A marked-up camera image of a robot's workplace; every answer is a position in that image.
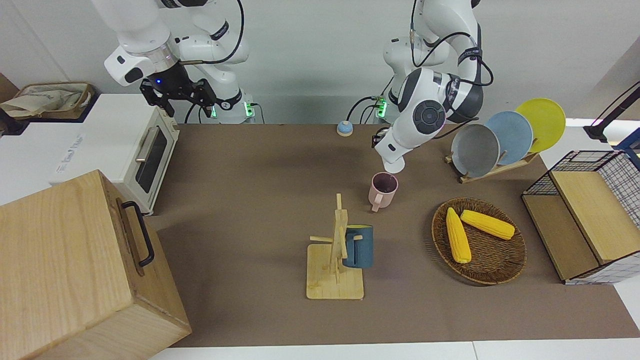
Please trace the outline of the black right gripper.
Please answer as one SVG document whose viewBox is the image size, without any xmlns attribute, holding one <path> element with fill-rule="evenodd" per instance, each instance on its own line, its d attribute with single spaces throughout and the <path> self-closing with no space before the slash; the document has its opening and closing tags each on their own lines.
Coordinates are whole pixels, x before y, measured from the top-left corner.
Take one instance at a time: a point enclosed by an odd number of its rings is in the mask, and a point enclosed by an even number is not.
<svg viewBox="0 0 640 360">
<path fill-rule="evenodd" d="M 193 82 L 181 63 L 144 78 L 139 89 L 149 105 L 160 107 L 169 117 L 175 115 L 170 100 L 189 101 L 204 112 L 213 112 L 217 100 L 208 80 Z"/>
</svg>

